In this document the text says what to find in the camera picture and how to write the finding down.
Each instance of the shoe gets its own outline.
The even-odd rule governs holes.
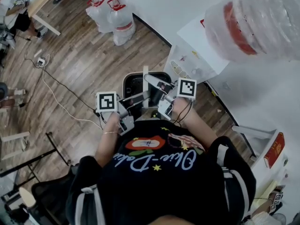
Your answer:
[[[38,31],[41,33],[41,36],[39,36],[38,38],[39,39],[42,39],[43,38],[43,36],[45,36],[45,34],[48,32],[48,28],[46,28],[46,27],[43,27],[43,28],[41,28],[41,29],[38,29]]]

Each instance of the wooden floor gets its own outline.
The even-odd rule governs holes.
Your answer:
[[[43,83],[42,70],[34,68],[30,61],[24,61],[24,57],[36,62],[33,57],[39,49],[43,49],[40,56],[50,54],[51,60],[46,70],[92,108],[95,107],[98,91],[116,90],[121,94],[122,79],[126,74],[142,71],[144,65],[148,65],[150,70],[163,69],[170,48],[147,27],[135,21],[137,30],[133,38],[124,46],[117,47],[112,34],[97,31],[96,24],[86,15],[86,7],[87,0],[62,0],[58,5],[48,2],[43,10],[50,14],[48,21],[61,35],[58,37],[49,32],[43,39],[33,38],[32,42],[18,37],[16,50],[9,50],[0,81],[9,87],[26,89],[27,101],[30,102],[24,108],[16,107],[8,113],[0,113],[0,135],[24,131],[30,131],[31,135],[30,148],[19,156],[2,161],[0,166],[3,171],[51,150],[46,132],[53,132],[59,151],[73,164],[85,155],[93,155],[101,138],[98,127],[72,119],[55,102]],[[45,75],[45,80],[71,114],[99,123],[92,110],[66,88],[48,75]],[[199,115],[217,135],[230,137],[240,154],[250,163],[250,151],[240,135],[231,130],[233,121],[225,109],[203,84],[199,84],[197,93],[194,107]],[[5,143],[1,156],[18,146],[18,142]],[[55,153],[43,158],[35,171],[39,180],[44,181],[65,175],[68,167]],[[22,169],[18,182],[28,175],[28,168]]]

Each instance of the vent grille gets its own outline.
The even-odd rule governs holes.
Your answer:
[[[175,62],[174,60],[172,60],[170,62],[171,64],[171,68],[174,70],[174,72],[179,76],[179,77],[182,77],[182,78],[188,78],[188,79],[191,79],[191,77],[181,69],[181,67],[177,64],[177,62]]]

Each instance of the bracelet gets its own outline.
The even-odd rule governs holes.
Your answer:
[[[119,133],[117,133],[117,132],[105,132],[103,134],[118,134],[119,135]]]

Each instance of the black t-shirt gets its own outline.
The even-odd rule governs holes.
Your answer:
[[[74,225],[81,188],[97,183],[107,225],[146,225],[174,215],[194,224],[230,221],[218,146],[229,147],[224,166],[242,176],[250,204],[255,178],[227,137],[208,151],[187,129],[168,121],[139,121],[120,137],[113,159],[101,168],[93,157],[81,159],[67,202]]]

